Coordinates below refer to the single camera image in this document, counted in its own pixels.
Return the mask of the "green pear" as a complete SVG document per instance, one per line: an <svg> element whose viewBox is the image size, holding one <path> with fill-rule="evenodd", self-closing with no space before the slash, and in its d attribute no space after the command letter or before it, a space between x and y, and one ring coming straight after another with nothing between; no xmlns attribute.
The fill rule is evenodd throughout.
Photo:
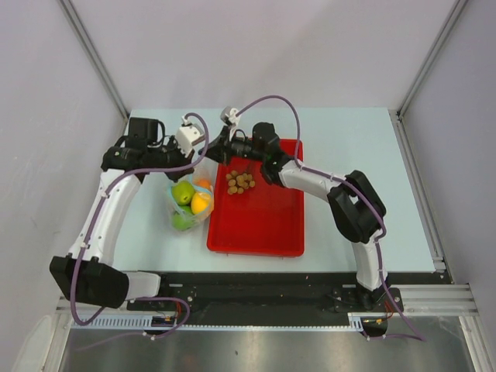
<svg viewBox="0 0 496 372"><path fill-rule="evenodd" d="M189 205L195 194L195 188L189 181L180 181L171 188L171 194L178 205Z"/></svg>

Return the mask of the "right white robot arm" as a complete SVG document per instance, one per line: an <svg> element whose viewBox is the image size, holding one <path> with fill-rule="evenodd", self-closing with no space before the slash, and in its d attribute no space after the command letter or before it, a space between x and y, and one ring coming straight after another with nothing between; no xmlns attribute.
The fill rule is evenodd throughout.
<svg viewBox="0 0 496 372"><path fill-rule="evenodd" d="M379 241L386 235L386 208L363 172L336 176L305 166L282 149L274 125L268 122L258 122L250 138L236 136L225 125L200 154L224 165L234 157L260 161L260 173L268 184L328 202L336 228L352 243L357 268L355 304L367 311L384 304L388 274Z"/></svg>

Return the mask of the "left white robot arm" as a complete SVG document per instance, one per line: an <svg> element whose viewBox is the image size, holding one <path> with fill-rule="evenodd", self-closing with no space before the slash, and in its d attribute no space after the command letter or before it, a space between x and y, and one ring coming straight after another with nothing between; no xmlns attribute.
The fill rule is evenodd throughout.
<svg viewBox="0 0 496 372"><path fill-rule="evenodd" d="M158 119L129 119L126 134L103 155L97 195L79 236L65 256L50 262L53 279L72 305L118 308L137 298L156 310L170 304L171 290L159 275L114 268L115 246L145 176L158 171L177 181L192 173L194 147L204 139L204 130L187 119L174 135Z"/></svg>

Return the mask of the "clear zip top bag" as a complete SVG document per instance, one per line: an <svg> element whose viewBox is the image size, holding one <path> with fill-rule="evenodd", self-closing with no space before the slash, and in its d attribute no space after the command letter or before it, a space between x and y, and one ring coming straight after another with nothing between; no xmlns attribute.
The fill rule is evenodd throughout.
<svg viewBox="0 0 496 372"><path fill-rule="evenodd" d="M215 199L212 172L201 163L192 174L171 181L166 189L171 226L185 232L202 224L213 212Z"/></svg>

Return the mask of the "green guava black stripe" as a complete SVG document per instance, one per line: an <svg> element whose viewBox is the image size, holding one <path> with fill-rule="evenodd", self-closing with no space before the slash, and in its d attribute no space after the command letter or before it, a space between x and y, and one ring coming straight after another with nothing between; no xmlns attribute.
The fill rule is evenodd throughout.
<svg viewBox="0 0 496 372"><path fill-rule="evenodd" d="M181 205L171 216L171 225L177 231L186 231L198 224L195 214L189 205Z"/></svg>

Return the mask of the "yellow lemon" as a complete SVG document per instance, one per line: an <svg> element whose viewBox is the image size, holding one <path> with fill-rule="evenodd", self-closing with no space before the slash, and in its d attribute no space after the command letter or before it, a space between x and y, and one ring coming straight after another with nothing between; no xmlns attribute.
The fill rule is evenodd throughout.
<svg viewBox="0 0 496 372"><path fill-rule="evenodd" d="M210 209L212 196L208 192L195 192L191 199L191 211L194 215L199 215Z"/></svg>

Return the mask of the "orange papaya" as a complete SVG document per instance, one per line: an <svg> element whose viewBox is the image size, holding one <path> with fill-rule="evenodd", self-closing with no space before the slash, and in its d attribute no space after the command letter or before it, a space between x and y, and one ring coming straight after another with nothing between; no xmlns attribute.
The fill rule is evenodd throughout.
<svg viewBox="0 0 496 372"><path fill-rule="evenodd" d="M195 181L195 184L197 186L199 186L200 188L204 188L204 189L207 189L207 190L210 190L212 188L212 184L210 182L210 180L206 179L206 178L199 178Z"/></svg>

